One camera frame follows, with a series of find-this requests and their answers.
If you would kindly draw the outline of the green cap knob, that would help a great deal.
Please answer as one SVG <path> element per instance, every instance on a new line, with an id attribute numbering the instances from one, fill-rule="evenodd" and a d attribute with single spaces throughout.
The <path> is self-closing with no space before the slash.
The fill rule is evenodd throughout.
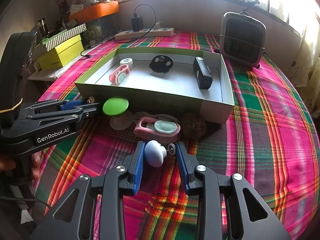
<path id="1" fill-rule="evenodd" d="M 128 110 L 129 101 L 112 97 L 103 105 L 103 113 L 110 117 L 110 126 L 116 131 L 128 129 L 133 123 L 133 114 Z"/>

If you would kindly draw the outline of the black round disc gadget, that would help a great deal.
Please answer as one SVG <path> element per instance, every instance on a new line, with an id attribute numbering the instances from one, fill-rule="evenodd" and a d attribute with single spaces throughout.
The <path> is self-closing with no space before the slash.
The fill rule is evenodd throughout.
<path id="1" fill-rule="evenodd" d="M 174 66 L 174 61 L 171 57 L 167 55 L 157 55 L 155 56 L 150 64 L 149 68 L 158 74 L 166 74 Z"/>

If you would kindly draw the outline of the brown walnut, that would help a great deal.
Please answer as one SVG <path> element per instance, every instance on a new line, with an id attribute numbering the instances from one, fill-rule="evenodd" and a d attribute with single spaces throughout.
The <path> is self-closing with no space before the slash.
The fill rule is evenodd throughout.
<path id="1" fill-rule="evenodd" d="M 196 113 L 186 113 L 181 120 L 181 130 L 187 139 L 199 139 L 206 132 L 206 123 Z"/>

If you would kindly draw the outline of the orange tray shelf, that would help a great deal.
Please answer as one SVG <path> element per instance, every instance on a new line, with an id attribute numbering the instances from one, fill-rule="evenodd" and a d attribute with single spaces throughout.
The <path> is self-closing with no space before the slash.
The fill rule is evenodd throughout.
<path id="1" fill-rule="evenodd" d="M 78 24 L 83 24 L 96 20 L 104 16 L 119 12 L 118 1 L 109 1 L 90 5 L 68 17 L 69 21 L 75 20 Z"/>

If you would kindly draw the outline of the cream dotted curtain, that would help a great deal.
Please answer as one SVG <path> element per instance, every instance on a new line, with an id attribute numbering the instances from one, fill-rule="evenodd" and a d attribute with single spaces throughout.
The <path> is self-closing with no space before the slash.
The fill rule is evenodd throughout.
<path id="1" fill-rule="evenodd" d="M 309 113 L 319 118 L 319 21 L 306 25 L 298 51 L 289 68 L 289 78 Z"/>

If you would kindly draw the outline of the striped green white box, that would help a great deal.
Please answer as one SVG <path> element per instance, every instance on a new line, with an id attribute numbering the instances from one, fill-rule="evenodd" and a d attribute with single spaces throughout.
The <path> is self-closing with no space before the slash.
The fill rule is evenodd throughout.
<path id="1" fill-rule="evenodd" d="M 57 47 L 58 45 L 62 44 L 63 42 L 69 40 L 70 38 L 79 35 L 87 30 L 86 24 L 81 24 L 77 27 L 74 27 L 69 30 L 64 30 L 51 38 L 44 38 L 40 43 L 39 46 L 43 47 L 46 51 L 50 51 L 53 48 Z"/>

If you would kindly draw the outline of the grey portable fan heater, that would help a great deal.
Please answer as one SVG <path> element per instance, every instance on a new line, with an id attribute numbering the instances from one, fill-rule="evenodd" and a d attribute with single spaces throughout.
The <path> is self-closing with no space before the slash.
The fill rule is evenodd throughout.
<path id="1" fill-rule="evenodd" d="M 220 53 L 232 61 L 259 68 L 265 36 L 266 26 L 247 12 L 227 12 L 221 21 Z"/>

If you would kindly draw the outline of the black rectangular device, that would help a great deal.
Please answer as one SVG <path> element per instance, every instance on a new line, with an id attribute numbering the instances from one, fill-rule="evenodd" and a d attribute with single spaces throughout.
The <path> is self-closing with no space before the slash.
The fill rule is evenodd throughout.
<path id="1" fill-rule="evenodd" d="M 193 61 L 193 71 L 194 71 L 199 89 L 204 89 L 204 90 L 210 89 L 213 78 L 203 58 L 195 57 Z"/>

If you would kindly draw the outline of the white power strip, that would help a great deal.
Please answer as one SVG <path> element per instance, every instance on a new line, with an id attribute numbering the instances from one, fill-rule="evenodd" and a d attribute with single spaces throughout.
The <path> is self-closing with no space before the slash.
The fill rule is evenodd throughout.
<path id="1" fill-rule="evenodd" d="M 160 29 L 143 29 L 140 31 L 121 31 L 115 35 L 116 41 L 138 39 L 143 37 L 172 37 L 175 33 L 174 28 L 160 28 Z"/>

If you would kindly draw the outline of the shallow cardboard box tray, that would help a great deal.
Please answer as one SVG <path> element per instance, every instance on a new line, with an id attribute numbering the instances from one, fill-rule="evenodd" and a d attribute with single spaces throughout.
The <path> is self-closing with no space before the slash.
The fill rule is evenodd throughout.
<path id="1" fill-rule="evenodd" d="M 149 68 L 157 55 L 167 55 L 174 66 L 166 74 Z M 199 89 L 193 71 L 195 57 L 204 59 L 213 78 L 210 89 Z M 130 75 L 119 85 L 109 81 L 109 75 L 125 58 L 132 58 Z M 220 54 L 206 51 L 136 47 L 117 48 L 93 64 L 75 82 L 84 98 L 94 97 L 105 102 L 111 97 L 129 101 L 131 110 L 180 116 L 193 112 L 204 120 L 224 124 L 234 108 L 233 89 L 227 67 Z"/>

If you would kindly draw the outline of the yellow box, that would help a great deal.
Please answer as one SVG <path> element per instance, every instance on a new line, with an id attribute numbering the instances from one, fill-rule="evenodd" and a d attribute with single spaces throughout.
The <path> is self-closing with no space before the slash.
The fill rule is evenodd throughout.
<path id="1" fill-rule="evenodd" d="M 42 70 L 62 68 L 83 51 L 81 36 L 76 35 L 37 58 Z"/>

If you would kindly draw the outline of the white knob with screw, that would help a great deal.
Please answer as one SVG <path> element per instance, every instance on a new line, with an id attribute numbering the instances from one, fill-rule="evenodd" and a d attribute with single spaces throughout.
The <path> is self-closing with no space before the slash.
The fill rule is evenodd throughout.
<path id="1" fill-rule="evenodd" d="M 176 146 L 173 143 L 170 143 L 167 148 L 165 148 L 158 141 L 151 140 L 144 148 L 144 157 L 152 167 L 161 167 L 167 154 L 176 154 Z"/>

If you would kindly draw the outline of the pink clip with mint button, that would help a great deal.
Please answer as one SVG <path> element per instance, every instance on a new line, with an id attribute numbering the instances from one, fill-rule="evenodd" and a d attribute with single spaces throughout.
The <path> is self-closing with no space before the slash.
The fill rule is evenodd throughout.
<path id="1" fill-rule="evenodd" d="M 158 120 L 144 116 L 136 123 L 134 134 L 143 140 L 156 140 L 169 144 L 178 140 L 181 127 L 176 122 Z"/>

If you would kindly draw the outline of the white round tape roll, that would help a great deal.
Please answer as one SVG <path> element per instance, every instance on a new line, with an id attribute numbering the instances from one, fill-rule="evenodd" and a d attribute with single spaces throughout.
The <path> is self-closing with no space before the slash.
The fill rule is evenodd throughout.
<path id="1" fill-rule="evenodd" d="M 132 58 L 122 59 L 122 60 L 120 61 L 120 64 L 121 64 L 121 65 L 127 64 L 128 66 L 131 66 L 131 65 L 133 65 L 133 59 L 132 59 Z"/>

